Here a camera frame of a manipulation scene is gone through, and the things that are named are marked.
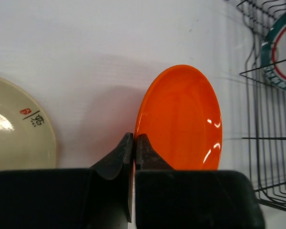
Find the small cream floral plate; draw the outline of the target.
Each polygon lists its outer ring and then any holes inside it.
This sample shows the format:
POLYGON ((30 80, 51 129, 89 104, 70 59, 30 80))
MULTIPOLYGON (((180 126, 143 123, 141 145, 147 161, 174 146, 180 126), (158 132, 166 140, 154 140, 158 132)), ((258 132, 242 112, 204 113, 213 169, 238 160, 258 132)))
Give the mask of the small cream floral plate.
POLYGON ((55 168, 58 145, 42 107, 0 77, 0 171, 55 168))

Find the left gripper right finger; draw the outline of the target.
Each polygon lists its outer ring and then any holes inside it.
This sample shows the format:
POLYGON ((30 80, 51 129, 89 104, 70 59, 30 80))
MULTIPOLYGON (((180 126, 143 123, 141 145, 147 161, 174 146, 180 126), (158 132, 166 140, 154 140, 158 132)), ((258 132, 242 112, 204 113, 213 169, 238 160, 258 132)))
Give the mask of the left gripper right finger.
POLYGON ((262 229, 248 178, 232 170, 174 170, 145 134, 136 141, 135 222, 139 229, 262 229))

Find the orange plate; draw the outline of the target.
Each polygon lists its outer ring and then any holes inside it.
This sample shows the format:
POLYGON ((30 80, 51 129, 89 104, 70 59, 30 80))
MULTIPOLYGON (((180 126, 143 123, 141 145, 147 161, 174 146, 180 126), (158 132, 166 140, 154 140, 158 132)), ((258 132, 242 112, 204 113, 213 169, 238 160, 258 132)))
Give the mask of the orange plate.
POLYGON ((198 69, 184 64, 159 74, 139 108, 134 137, 142 134, 176 170, 217 170, 223 123, 208 79, 198 69))

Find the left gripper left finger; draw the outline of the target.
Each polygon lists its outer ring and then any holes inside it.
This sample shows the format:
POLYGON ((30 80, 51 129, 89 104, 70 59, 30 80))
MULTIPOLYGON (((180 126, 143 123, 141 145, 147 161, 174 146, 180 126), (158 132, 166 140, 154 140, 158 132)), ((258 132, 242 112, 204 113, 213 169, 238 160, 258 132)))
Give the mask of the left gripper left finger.
POLYGON ((125 229, 132 221, 132 133, 87 168, 0 171, 0 229, 125 229))

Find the white plate teal red rim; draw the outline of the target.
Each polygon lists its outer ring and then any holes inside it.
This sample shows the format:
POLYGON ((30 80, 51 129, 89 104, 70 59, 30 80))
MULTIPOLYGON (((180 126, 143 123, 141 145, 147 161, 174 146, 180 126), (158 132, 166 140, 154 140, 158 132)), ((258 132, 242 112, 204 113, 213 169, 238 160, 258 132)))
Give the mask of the white plate teal red rim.
POLYGON ((286 75, 277 67, 278 43, 286 32, 286 15, 281 16, 270 28, 261 45, 261 67, 266 79, 275 87, 286 91, 286 75))

